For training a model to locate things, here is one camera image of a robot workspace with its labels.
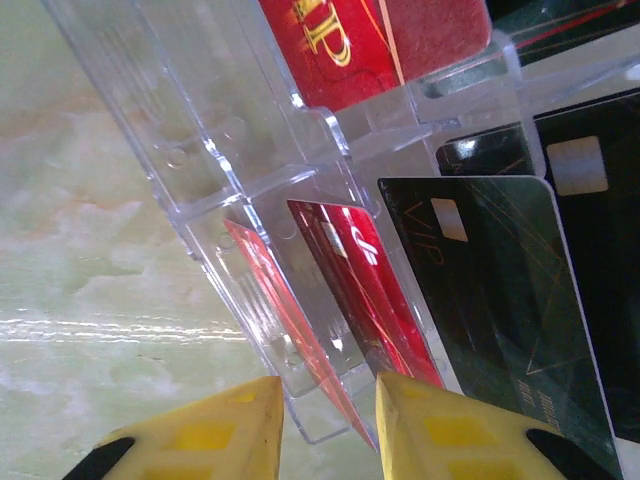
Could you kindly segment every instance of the clear plastic card holder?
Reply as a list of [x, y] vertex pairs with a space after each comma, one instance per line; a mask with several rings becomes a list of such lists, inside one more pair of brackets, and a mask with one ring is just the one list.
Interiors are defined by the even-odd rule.
[[316, 443], [353, 426], [375, 445], [354, 400], [367, 389], [373, 398], [374, 377], [328, 291], [322, 315], [304, 296], [300, 302], [320, 326], [309, 323], [292, 293], [288, 265], [305, 265], [309, 254], [278, 243], [295, 225], [283, 223], [286, 203], [273, 195], [301, 182], [315, 188], [325, 165], [332, 180], [322, 188], [353, 201], [345, 146], [330, 112], [292, 97], [257, 4], [44, 3], [127, 135], [189, 255], [271, 372], [283, 377], [305, 439]]
[[[384, 366], [411, 373], [402, 349], [427, 345], [431, 379], [461, 391], [379, 180], [543, 178], [535, 115], [640, 78], [638, 49], [628, 47], [640, 45], [638, 26], [617, 34], [628, 37], [625, 48], [604, 37], [601, 56], [547, 69], [521, 68], [511, 40], [494, 32], [489, 47], [462, 64], [331, 112], [303, 104], [256, 0], [43, 2], [189, 255], [283, 378], [292, 417], [310, 443], [354, 428], [376, 446], [375, 374]], [[316, 230], [305, 224], [305, 209], [318, 219]], [[363, 225], [377, 246], [362, 236]], [[340, 226], [349, 238], [340, 237]], [[313, 243], [320, 237], [324, 250]], [[341, 297], [336, 262], [353, 256], [347, 242], [361, 249], [362, 265], [342, 273], [361, 279], [368, 267], [388, 264], [380, 288], [388, 287], [389, 305], [407, 309], [398, 318], [417, 325], [417, 337], [392, 326], [382, 342], [363, 343], [353, 298], [367, 300], [371, 311], [382, 307], [369, 287]], [[387, 335], [404, 342], [385, 351], [393, 365], [381, 360]]]

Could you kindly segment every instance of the green marble countertop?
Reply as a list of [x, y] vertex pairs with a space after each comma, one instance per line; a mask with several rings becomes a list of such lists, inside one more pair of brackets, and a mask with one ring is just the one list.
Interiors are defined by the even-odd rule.
[[[43, 7], [0, 2], [0, 477], [264, 374]], [[382, 478], [356, 434], [285, 424], [280, 478]]]

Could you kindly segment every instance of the gold logo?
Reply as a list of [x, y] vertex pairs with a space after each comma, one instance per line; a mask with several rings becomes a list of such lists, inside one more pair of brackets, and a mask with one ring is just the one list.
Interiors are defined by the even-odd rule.
[[[327, 17], [313, 28], [309, 28], [305, 24], [307, 16], [321, 5], [327, 5], [329, 14]], [[314, 55], [318, 55], [318, 48], [324, 47], [324, 51], [329, 55], [331, 60], [339, 67], [346, 67], [351, 62], [351, 44], [344, 31], [344, 27], [340, 23], [338, 13], [333, 3], [326, 3], [325, 0], [297, 0], [293, 4], [293, 10], [298, 17], [300, 23], [303, 24], [304, 34], [307, 42]], [[332, 34], [339, 34], [341, 40], [341, 49], [334, 51], [328, 44], [328, 37]]]

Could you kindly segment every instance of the card chip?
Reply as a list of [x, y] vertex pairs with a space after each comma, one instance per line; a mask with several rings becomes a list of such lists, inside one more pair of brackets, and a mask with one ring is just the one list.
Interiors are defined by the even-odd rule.
[[559, 195], [584, 195], [609, 188], [598, 137], [554, 143], [547, 147], [547, 155]]
[[455, 201], [448, 198], [432, 198], [431, 205], [436, 212], [442, 235], [445, 238], [459, 242], [469, 241]]

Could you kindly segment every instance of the transparent acrylic stand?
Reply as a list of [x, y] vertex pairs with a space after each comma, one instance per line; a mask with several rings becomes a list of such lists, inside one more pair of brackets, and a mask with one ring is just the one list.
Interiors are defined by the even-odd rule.
[[636, 51], [529, 75], [494, 32], [476, 58], [330, 112], [303, 105], [253, 0], [43, 1], [309, 443], [356, 428], [375, 447], [375, 377], [287, 201], [371, 215], [444, 385], [460, 391], [378, 180], [450, 175], [448, 141], [505, 125], [513, 161], [477, 173], [543, 177], [533, 115], [640, 64]]

